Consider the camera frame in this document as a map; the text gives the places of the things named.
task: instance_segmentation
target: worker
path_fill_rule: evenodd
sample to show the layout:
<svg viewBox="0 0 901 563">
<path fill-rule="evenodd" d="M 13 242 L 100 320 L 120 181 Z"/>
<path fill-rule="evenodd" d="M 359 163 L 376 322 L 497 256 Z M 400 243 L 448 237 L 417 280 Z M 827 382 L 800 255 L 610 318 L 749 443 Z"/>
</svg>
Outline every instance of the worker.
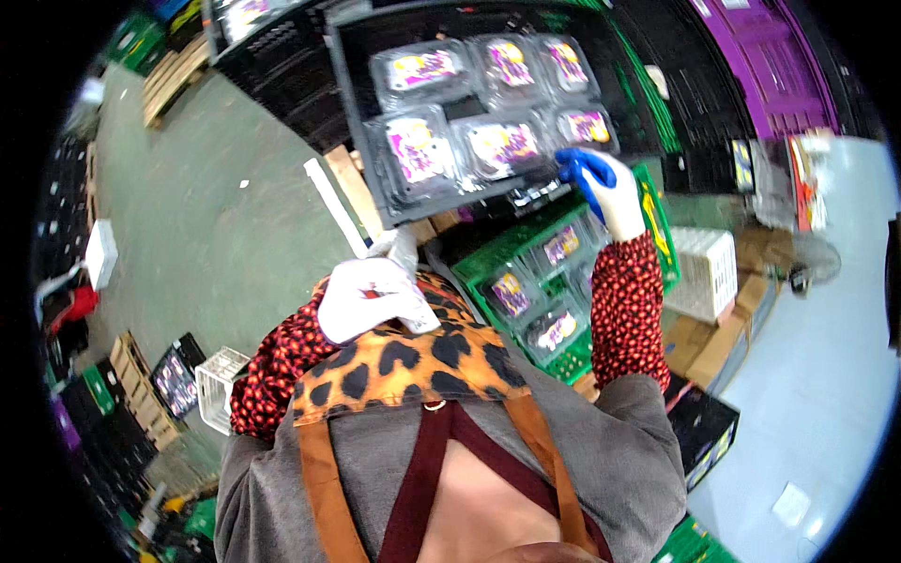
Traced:
<svg viewBox="0 0 901 563">
<path fill-rule="evenodd" d="M 343 262 L 231 397 L 220 562 L 650 561 L 686 510 L 662 390 L 660 265 L 632 172 L 557 153 L 613 239 L 592 275 L 591 404 L 476 322 L 445 279 Z M 394 284 L 391 295 L 374 287 Z M 425 299 L 441 328 L 411 334 Z"/>
</svg>

